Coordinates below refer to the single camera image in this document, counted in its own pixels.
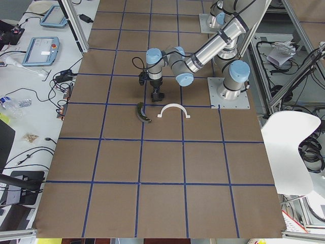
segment device screen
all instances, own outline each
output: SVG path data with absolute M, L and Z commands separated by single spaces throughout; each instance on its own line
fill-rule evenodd
M 62 19 L 64 18 L 63 12 L 60 6 L 54 7 L 51 13 L 47 16 L 45 22 L 46 23 L 53 23 L 53 24 L 60 24 Z
M 26 61 L 28 63 L 46 62 L 48 56 L 51 54 L 50 49 L 52 42 L 52 38 L 34 39 Z

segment white chair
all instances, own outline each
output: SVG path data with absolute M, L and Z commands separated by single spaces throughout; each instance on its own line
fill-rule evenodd
M 313 190 L 313 182 L 301 159 L 298 146 L 320 125 L 314 115 L 281 111 L 270 116 L 262 136 L 278 194 L 303 196 Z

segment metal mounting plate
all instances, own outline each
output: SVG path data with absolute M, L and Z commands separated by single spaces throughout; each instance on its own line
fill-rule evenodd
M 201 33 L 216 34 L 217 30 L 210 28 L 207 25 L 208 18 L 209 18 L 209 14 L 199 14 Z
M 223 83 L 224 78 L 208 77 L 210 103 L 212 109 L 250 109 L 247 93 L 244 91 L 240 93 L 238 98 L 233 101 L 227 101 L 217 94 L 217 88 Z

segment blue and white tablet device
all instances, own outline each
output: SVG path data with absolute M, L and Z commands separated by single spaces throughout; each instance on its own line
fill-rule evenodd
M 60 46 L 58 37 L 33 37 L 22 62 L 23 66 L 49 66 Z
M 64 28 L 67 23 L 59 5 L 53 5 L 40 21 L 41 26 L 52 28 Z

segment clear plastic bottle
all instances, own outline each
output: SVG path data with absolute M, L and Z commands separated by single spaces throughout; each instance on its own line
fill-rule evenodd
M 19 104 L 15 100 L 7 96 L 0 96 L 0 104 L 8 112 L 8 115 L 10 117 L 21 118 L 23 116 L 23 112 L 21 111 Z

